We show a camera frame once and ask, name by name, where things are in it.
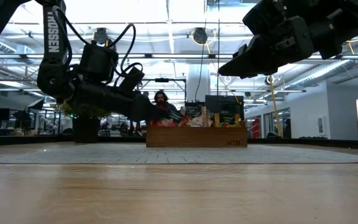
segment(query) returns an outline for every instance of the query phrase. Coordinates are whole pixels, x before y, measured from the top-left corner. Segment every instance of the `wooden crate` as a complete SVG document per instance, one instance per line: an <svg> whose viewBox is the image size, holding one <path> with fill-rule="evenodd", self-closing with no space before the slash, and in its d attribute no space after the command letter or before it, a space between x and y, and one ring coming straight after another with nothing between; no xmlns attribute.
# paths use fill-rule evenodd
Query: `wooden crate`
<svg viewBox="0 0 358 224"><path fill-rule="evenodd" d="M148 127L147 147L247 147L247 131L241 128Z"/></svg>

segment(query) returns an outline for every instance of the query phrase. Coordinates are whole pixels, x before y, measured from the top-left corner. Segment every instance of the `pillar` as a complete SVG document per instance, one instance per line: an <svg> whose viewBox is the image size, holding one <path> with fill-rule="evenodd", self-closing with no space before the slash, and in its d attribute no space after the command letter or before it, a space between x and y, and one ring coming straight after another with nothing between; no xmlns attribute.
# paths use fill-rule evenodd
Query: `pillar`
<svg viewBox="0 0 358 224"><path fill-rule="evenodd" d="M211 94L211 78L209 75L209 65L203 64L194 64L189 66L189 71L187 73L187 102L195 102L199 100L205 102L205 95Z"/></svg>

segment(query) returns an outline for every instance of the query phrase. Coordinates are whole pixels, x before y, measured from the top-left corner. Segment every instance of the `person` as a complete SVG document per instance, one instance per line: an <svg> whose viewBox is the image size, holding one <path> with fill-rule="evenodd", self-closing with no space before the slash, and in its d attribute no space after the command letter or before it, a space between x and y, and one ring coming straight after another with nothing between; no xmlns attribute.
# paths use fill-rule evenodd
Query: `person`
<svg viewBox="0 0 358 224"><path fill-rule="evenodd" d="M163 91L156 92L154 96L154 102L156 106L159 108L166 110L168 112L170 111L176 111L178 112L177 108L173 106L172 104L168 103L168 97Z"/></svg>

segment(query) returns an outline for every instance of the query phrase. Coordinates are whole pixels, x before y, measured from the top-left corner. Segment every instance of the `ceiling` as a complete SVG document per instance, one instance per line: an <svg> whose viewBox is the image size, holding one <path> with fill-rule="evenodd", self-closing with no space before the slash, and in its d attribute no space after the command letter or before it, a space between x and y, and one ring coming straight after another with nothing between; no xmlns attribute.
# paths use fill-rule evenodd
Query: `ceiling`
<svg viewBox="0 0 358 224"><path fill-rule="evenodd" d="M137 36L132 54L233 54L240 46L248 44L252 38L252 33L242 23L242 18L257 1L221 0L219 7L216 2L214 0L92 0L90 4L89 1L65 0L67 18L88 40L92 39L93 32L99 27L107 28L108 35L113 39L124 30L128 22L133 22ZM42 18L42 6L36 1L21 5L1 34L0 44L11 49L26 46L28 54L43 54ZM195 28L204 26L208 35L208 47L198 45L192 39ZM81 54L83 43L70 29L68 35L74 54ZM129 30L117 43L117 51L120 54L127 51L131 39L132 31ZM358 41L354 42L353 46L357 54ZM343 53L351 54L348 45L344 45ZM243 80L235 77L218 79L216 67L226 63L227 60L220 60L219 65L217 60L205 60L205 66L209 67L211 74L211 88L215 88L216 82L224 82L233 90L268 88L263 75ZM145 78L177 79L186 78L189 75L189 66L201 63L200 59L178 59L175 56L163 59L130 59L130 61L143 63ZM35 80L39 63L40 60L33 60L32 64L28 65L22 60L0 59L0 69L5 71L1 72L1 75ZM274 75L275 86L282 86L296 80L312 68L330 63L332 62L305 60L283 66ZM36 87L35 83L26 83L26 85L31 88ZM175 99L184 97L177 83L150 82L147 87L177 89L177 92L169 93L169 97Z"/></svg>

